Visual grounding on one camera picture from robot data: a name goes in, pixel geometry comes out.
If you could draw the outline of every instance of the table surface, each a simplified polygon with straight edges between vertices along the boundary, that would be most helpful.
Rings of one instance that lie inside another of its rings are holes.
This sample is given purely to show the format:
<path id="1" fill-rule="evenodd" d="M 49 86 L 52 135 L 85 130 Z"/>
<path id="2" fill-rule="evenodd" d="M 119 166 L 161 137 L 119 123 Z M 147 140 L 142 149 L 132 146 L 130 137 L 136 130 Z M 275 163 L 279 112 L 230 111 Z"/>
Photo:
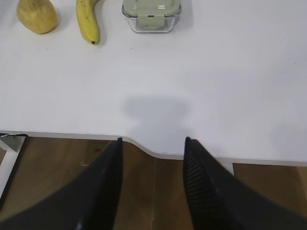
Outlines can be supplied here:
<path id="1" fill-rule="evenodd" d="M 182 0 L 168 34 L 136 34 L 121 0 L 96 6 L 101 44 L 60 24 L 27 30 L 0 3 L 0 131 L 115 138 L 180 159 L 197 138 L 232 162 L 307 162 L 307 1 Z"/>

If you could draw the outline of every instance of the green lid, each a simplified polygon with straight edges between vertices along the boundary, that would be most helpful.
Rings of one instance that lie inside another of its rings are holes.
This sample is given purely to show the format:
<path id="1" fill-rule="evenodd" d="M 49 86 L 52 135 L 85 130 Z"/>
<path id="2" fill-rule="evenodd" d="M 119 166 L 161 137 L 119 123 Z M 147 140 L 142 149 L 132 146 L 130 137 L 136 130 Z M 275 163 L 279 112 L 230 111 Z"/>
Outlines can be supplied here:
<path id="1" fill-rule="evenodd" d="M 123 12 L 138 18 L 140 26 L 158 28 L 164 26 L 165 17 L 180 13 L 181 0 L 124 0 Z"/>

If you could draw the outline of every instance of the table leg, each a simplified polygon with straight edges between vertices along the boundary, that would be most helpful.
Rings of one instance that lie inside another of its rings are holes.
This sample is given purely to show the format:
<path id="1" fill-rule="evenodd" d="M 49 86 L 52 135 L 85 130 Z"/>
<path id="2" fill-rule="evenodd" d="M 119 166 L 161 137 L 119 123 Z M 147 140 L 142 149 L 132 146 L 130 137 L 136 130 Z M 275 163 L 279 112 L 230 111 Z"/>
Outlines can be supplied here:
<path id="1" fill-rule="evenodd" d="M 0 138 L 0 148 L 6 151 L 0 165 L 0 198 L 11 175 L 24 139 L 25 137 L 12 136 Z"/>
<path id="2" fill-rule="evenodd" d="M 232 175 L 234 175 L 234 167 L 232 163 L 229 162 L 220 162 Z"/>

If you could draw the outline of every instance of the banana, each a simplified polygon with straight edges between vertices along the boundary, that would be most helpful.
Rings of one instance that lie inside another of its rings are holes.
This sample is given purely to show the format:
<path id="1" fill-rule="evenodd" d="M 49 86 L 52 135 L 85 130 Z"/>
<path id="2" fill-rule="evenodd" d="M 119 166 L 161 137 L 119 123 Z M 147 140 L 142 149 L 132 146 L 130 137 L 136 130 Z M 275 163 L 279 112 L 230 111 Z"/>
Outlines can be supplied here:
<path id="1" fill-rule="evenodd" d="M 99 41 L 99 27 L 94 8 L 99 0 L 77 0 L 76 13 L 83 38 L 92 44 Z"/>

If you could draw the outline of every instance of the red spot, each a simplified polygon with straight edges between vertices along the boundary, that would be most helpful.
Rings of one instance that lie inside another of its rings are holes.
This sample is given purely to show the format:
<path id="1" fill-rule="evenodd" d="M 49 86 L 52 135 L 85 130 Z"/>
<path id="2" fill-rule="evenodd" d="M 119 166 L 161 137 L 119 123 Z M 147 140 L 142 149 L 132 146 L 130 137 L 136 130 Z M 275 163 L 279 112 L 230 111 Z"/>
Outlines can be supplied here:
<path id="1" fill-rule="evenodd" d="M 102 148 L 96 148 L 94 149 L 95 152 L 101 152 L 102 151 Z"/>

